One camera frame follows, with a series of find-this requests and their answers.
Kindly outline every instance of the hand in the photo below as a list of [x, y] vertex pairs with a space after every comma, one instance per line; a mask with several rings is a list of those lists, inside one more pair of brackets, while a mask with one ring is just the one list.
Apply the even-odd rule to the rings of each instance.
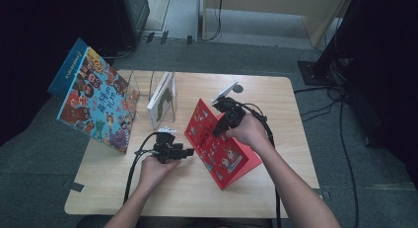
[[151, 192], [179, 164], [179, 160], [162, 164], [155, 156], [148, 156], [142, 161], [137, 189], [141, 187], [141, 190]]
[[240, 143], [248, 145], [257, 152], [257, 148], [268, 141], [264, 126], [252, 114], [246, 114], [240, 125], [225, 132], [227, 137], [235, 137]]

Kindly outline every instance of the open book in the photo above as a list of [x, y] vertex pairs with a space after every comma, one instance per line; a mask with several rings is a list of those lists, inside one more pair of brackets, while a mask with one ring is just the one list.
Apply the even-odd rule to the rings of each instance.
[[223, 190], [261, 164], [261, 160], [237, 139], [227, 138], [224, 134], [218, 137], [212, 134], [221, 116], [214, 116], [200, 99], [184, 134]]
[[169, 109], [174, 114], [174, 99], [175, 76], [173, 72], [165, 72], [147, 106], [154, 129], [158, 128]]
[[123, 79], [80, 38], [48, 92], [64, 100], [59, 121], [126, 152], [139, 97], [136, 82]]

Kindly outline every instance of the children's book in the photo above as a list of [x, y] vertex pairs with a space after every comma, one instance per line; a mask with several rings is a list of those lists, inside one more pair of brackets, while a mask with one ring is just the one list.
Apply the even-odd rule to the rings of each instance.
[[212, 134], [221, 116], [214, 116], [200, 99], [184, 134], [223, 190], [261, 164], [261, 160], [249, 146], [237, 139], [227, 138], [225, 133], [218, 137]]
[[169, 109], [172, 109], [174, 114], [174, 98], [174, 73], [165, 72], [147, 106], [147, 110], [154, 129], [158, 128]]
[[57, 119], [112, 148], [126, 152], [138, 87], [123, 79], [80, 38], [48, 92], [64, 99]]

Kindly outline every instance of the forearm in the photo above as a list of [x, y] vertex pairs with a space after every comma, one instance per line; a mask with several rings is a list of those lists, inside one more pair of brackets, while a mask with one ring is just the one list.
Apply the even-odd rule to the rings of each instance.
[[150, 193], [138, 186], [105, 227], [135, 227]]
[[312, 188], [266, 141], [256, 151], [263, 161], [295, 227], [339, 227], [335, 216]]

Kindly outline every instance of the black cable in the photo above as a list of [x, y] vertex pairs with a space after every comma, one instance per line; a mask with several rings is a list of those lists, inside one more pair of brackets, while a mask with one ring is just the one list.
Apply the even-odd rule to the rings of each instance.
[[136, 167], [136, 163], [138, 162], [139, 158], [141, 158], [142, 155], [144, 155], [147, 152], [150, 152], [152, 150], [143, 150], [145, 143], [147, 143], [147, 141], [154, 135], [157, 135], [158, 132], [153, 132], [150, 135], [147, 136], [147, 138], [145, 138], [144, 142], [142, 143], [141, 147], [139, 147], [138, 151], [135, 152], [135, 159], [132, 162], [132, 166], [129, 170], [129, 176], [128, 176], [128, 181], [126, 183], [126, 189], [125, 189], [125, 197], [123, 199], [123, 203], [126, 202], [126, 200], [129, 198], [129, 191], [130, 191], [130, 186], [132, 183], [132, 176], [133, 173], [135, 172], [135, 167]]
[[[270, 127], [267, 124], [267, 116], [265, 116], [262, 113], [261, 109], [258, 106], [256, 106], [255, 104], [251, 104], [251, 103], [245, 103], [245, 104], [239, 103], [239, 102], [237, 102], [237, 101], [235, 101], [233, 99], [222, 99], [221, 101], [230, 102], [230, 103], [236, 104], [236, 105], [238, 105], [238, 106], [240, 106], [240, 107], [248, 110], [252, 115], [254, 115], [255, 118], [257, 118], [258, 121], [260, 121], [261, 124], [263, 125], [263, 127], [264, 127], [264, 129], [265, 129], [265, 131], [267, 133], [268, 140], [270, 141], [271, 145], [274, 148], [276, 147], [275, 146], [275, 143], [274, 143], [273, 132], [271, 131]], [[259, 110], [259, 113], [256, 112], [255, 110], [251, 109], [248, 106], [253, 106], [253, 107], [257, 108]], [[276, 218], [277, 218], [277, 227], [278, 228], [281, 228], [282, 227], [282, 224], [281, 224], [281, 221], [280, 221], [280, 194], [279, 194], [279, 192], [277, 190], [274, 190], [274, 192], [275, 192], [275, 195], [276, 195]]]
[[344, 106], [344, 100], [341, 101], [340, 117], [339, 117], [339, 130], [340, 130], [341, 144], [342, 144], [342, 147], [344, 149], [344, 154], [345, 154], [345, 158], [347, 160], [348, 170], [350, 172], [351, 185], [353, 186], [354, 205], [355, 205], [355, 209], [356, 209], [354, 227], [357, 228], [359, 226], [359, 200], [358, 200], [358, 197], [357, 197], [357, 186], [356, 186], [356, 181], [354, 179], [353, 168], [351, 166], [350, 157], [348, 156], [347, 147], [345, 146], [345, 141], [344, 141], [344, 137], [343, 137], [343, 133], [342, 133], [342, 109], [343, 109], [343, 106]]
[[221, 24], [221, 11], [222, 11], [222, 2], [223, 0], [219, 1], [219, 12], [218, 12], [218, 29], [216, 30], [215, 34], [209, 38], [209, 39], [203, 39], [202, 41], [210, 41], [215, 39], [219, 33], [221, 32], [221, 28], [222, 28], [222, 24]]
[[[325, 107], [323, 107], [323, 108], [320, 108], [320, 109], [317, 109], [317, 110], [312, 110], [312, 111], [309, 111], [309, 112], [306, 112], [306, 113], [302, 113], [302, 114], [300, 114], [300, 116], [307, 115], [307, 114], [310, 114], [310, 113], [317, 113], [317, 112], [323, 111], [325, 109], [328, 109], [328, 111], [325, 112], [325, 113], [321, 113], [321, 114], [317, 114], [317, 115], [311, 116], [311, 117], [309, 117], [307, 119], [303, 119], [302, 122], [306, 122], [306, 121], [309, 121], [309, 120], [311, 120], [313, 118], [316, 118], [316, 117], [319, 117], [319, 116], [322, 116], [322, 115], [325, 115], [325, 114], [329, 114], [331, 112], [331, 109], [332, 109], [333, 105], [336, 104], [336, 103], [339, 103], [340, 101], [342, 101], [344, 94], [340, 91], [340, 89], [335, 88], [335, 87], [307, 88], [307, 89], [302, 89], [302, 90], [294, 91], [294, 93], [295, 94], [298, 94], [298, 93], [301, 93], [301, 92], [310, 92], [310, 91], [316, 91], [316, 90], [322, 90], [322, 89], [327, 89], [327, 92], [326, 92], [327, 93], [327, 96], [328, 96], [329, 99], [332, 100], [332, 103], [329, 104], [329, 105], [327, 105], [327, 106], [325, 106]], [[333, 98], [331, 96], [330, 92], [332, 90], [333, 91], [336, 91], [339, 94], [339, 98]]]
[[128, 52], [125, 53], [125, 54], [118, 55], [118, 56], [106, 56], [106, 57], [103, 57], [102, 56], [102, 59], [118, 59], [118, 58], [124, 58], [127, 55], [129, 55], [132, 52], [132, 50], [133, 50], [133, 47], [130, 47], [129, 50], [128, 50]]
[[[298, 90], [298, 91], [295, 91], [295, 94], [296, 93], [300, 93], [300, 92], [315, 91], [315, 90], [320, 90], [320, 89], [325, 89], [325, 88], [329, 88], [329, 87], [318, 87], [318, 88], [308, 88], [308, 89]], [[350, 172], [351, 184], [352, 184], [352, 187], [353, 187], [353, 196], [354, 196], [354, 205], [355, 205], [355, 221], [354, 221], [354, 227], [357, 228], [359, 226], [359, 200], [358, 200], [358, 196], [357, 196], [357, 186], [356, 186], [356, 181], [355, 181], [355, 178], [354, 178], [353, 168], [351, 166], [351, 160], [350, 160], [350, 157], [348, 156], [347, 147], [345, 145], [345, 140], [344, 140], [344, 136], [343, 136], [343, 132], [342, 132], [342, 109], [344, 107], [344, 100], [346, 98], [346, 95], [343, 94], [342, 92], [340, 92], [340, 89], [336, 89], [334, 87], [332, 87], [330, 89], [335, 90], [335, 91], [337, 91], [340, 94], [340, 98], [339, 99], [334, 99], [329, 94], [330, 90], [327, 91], [328, 98], [330, 98], [333, 101], [332, 104], [330, 106], [328, 106], [329, 107], [328, 113], [330, 112], [331, 107], [335, 103], [341, 103], [341, 106], [340, 106], [340, 114], [339, 114], [339, 123], [338, 124], [339, 124], [341, 144], [342, 144], [342, 147], [343, 147], [343, 150], [344, 150], [345, 158], [347, 160], [347, 165], [348, 165], [348, 169], [349, 169], [349, 172]]]

